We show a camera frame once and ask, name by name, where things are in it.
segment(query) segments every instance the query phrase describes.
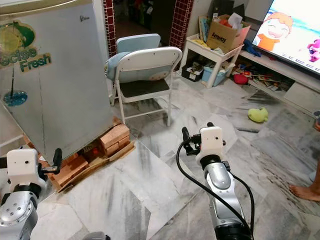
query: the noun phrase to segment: human foot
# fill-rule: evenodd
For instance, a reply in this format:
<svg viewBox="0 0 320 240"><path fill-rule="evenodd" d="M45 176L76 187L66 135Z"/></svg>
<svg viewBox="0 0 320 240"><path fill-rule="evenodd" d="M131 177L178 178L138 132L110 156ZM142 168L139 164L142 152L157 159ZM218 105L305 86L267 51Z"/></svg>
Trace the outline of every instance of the human foot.
<svg viewBox="0 0 320 240"><path fill-rule="evenodd" d="M289 189L299 198L320 202L320 192L316 192L310 187L289 185Z"/></svg>

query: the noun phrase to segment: folding chair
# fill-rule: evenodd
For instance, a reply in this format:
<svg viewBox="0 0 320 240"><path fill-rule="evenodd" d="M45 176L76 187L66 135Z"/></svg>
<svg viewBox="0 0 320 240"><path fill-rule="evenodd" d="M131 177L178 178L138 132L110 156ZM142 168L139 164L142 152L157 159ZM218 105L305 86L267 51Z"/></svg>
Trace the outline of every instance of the folding chair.
<svg viewBox="0 0 320 240"><path fill-rule="evenodd" d="M158 47L136 50L121 57L115 70L111 105L115 104L118 94L122 122L126 124L126 119L165 111L157 109L125 116L123 103L168 95L167 125L170 126L173 71L181 60L181 50L171 46Z"/></svg>

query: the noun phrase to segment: cartoon character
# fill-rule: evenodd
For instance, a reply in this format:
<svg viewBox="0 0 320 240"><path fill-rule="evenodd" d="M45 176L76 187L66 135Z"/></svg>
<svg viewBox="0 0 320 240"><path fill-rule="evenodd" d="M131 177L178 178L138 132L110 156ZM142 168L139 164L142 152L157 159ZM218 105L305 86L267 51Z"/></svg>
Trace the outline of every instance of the cartoon character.
<svg viewBox="0 0 320 240"><path fill-rule="evenodd" d="M261 25L257 46L272 51L276 43L291 33L293 23L291 16L281 12L272 13Z"/></svg>
<svg viewBox="0 0 320 240"><path fill-rule="evenodd" d="M310 53L310 62L315 62L320 59L320 39L314 40L313 43L310 43L307 48L309 49Z"/></svg>

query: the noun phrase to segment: white refrigerator door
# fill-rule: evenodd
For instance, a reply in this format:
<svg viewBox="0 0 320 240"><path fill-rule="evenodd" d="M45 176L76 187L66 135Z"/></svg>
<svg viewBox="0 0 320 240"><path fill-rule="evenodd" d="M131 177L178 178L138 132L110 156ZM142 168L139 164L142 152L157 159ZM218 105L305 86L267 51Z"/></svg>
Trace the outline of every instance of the white refrigerator door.
<svg viewBox="0 0 320 240"><path fill-rule="evenodd" d="M65 158L112 126L92 2L0 14L0 34L0 99L48 162L56 148ZM8 106L13 73L27 100Z"/></svg>

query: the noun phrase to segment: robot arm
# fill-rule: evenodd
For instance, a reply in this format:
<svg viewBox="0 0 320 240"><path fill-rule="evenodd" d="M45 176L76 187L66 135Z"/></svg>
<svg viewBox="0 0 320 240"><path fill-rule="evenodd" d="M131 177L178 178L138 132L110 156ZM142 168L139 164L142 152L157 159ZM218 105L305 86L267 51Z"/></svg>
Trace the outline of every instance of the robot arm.
<svg viewBox="0 0 320 240"><path fill-rule="evenodd" d="M244 219L244 214L235 194L234 177L228 171L230 170L228 162L222 161L222 149L226 144L222 137L222 129L209 122L208 127L200 129L200 134L190 137L185 127L182 129L182 133L184 142L189 139L189 142L195 144L196 150L190 148L189 143L184 144L188 145L188 148L185 146L184 148L187 155L196 155L196 162L204 172L206 187L238 213L238 216L235 215L228 206L212 194L208 194L216 238L218 240L251 240L252 233L248 229L248 225L244 225L243 220L240 219L240 217Z"/></svg>
<svg viewBox="0 0 320 240"><path fill-rule="evenodd" d="M42 169L34 149L19 149L8 152L6 158L9 190L0 207L0 236L10 240L29 240L36 226L37 207L41 191L46 187L47 173L58 174L62 151L54 155L54 166Z"/></svg>

